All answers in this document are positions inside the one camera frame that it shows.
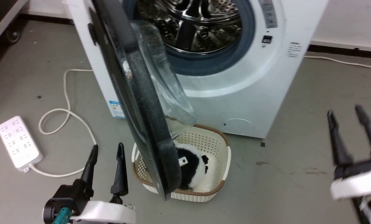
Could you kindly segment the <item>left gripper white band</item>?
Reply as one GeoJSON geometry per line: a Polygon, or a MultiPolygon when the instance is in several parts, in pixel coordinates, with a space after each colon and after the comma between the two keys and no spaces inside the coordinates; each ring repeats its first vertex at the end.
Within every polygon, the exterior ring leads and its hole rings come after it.
{"type": "Polygon", "coordinates": [[[117,169],[114,183],[110,188],[112,199],[109,202],[90,200],[94,196],[92,185],[98,150],[97,144],[92,147],[81,180],[75,180],[72,185],[61,185],[47,201],[42,212],[45,224],[74,224],[75,221],[87,224],[136,223],[134,208],[132,205],[124,205],[121,199],[129,193],[123,143],[120,142],[117,149],[117,169]]]}

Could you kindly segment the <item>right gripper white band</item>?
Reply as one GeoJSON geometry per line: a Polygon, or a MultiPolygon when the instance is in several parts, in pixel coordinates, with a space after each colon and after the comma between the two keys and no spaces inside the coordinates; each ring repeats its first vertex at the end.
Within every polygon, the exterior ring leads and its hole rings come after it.
{"type": "MultiPolygon", "coordinates": [[[[371,118],[361,105],[355,105],[360,124],[365,128],[371,146],[371,118]]],[[[330,185],[333,200],[350,200],[360,224],[371,224],[371,159],[354,162],[339,131],[332,110],[327,112],[334,180],[330,185]]]]}

